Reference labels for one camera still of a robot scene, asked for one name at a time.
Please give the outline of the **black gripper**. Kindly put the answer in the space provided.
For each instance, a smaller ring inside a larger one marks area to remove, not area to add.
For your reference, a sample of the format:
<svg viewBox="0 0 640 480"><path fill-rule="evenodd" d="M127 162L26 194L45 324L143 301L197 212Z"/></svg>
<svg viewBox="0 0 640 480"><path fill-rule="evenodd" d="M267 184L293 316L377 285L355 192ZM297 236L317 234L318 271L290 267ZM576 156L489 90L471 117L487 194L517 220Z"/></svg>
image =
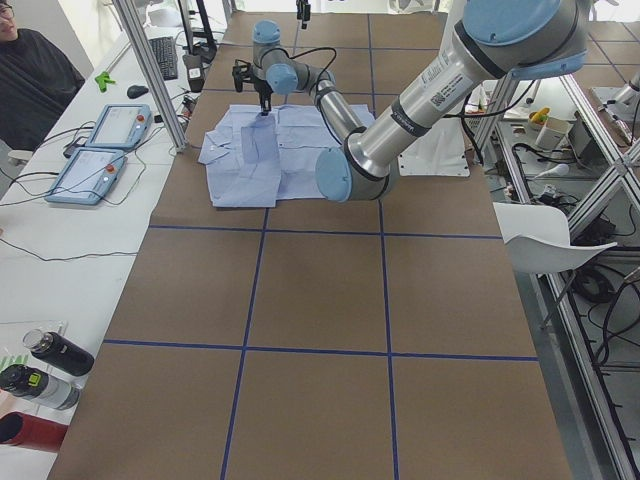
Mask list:
<svg viewBox="0 0 640 480"><path fill-rule="evenodd" d="M269 115L271 112L271 96L273 93L271 86L266 82L258 82L255 84L255 90L259 95L260 115Z"/></svg>

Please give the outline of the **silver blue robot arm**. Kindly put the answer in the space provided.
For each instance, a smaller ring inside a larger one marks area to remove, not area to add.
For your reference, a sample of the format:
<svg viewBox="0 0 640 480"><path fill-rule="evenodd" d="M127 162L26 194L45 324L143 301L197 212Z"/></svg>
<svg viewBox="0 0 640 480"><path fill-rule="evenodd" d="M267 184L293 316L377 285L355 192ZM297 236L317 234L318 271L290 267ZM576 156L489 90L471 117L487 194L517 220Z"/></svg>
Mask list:
<svg viewBox="0 0 640 480"><path fill-rule="evenodd" d="M329 68L291 57L281 46L280 37L280 27L275 21L260 20L253 27L253 60L248 76L258 92L261 114L270 113L273 94L303 92L312 99L339 144L353 133L362 133L364 123L338 91Z"/></svg>
<svg viewBox="0 0 640 480"><path fill-rule="evenodd" d="M443 52L368 127L335 84L314 101L341 144L323 151L315 180L328 200L376 200L392 188L397 159L485 80L523 80L579 70L586 58L588 1L469 1Z"/></svg>

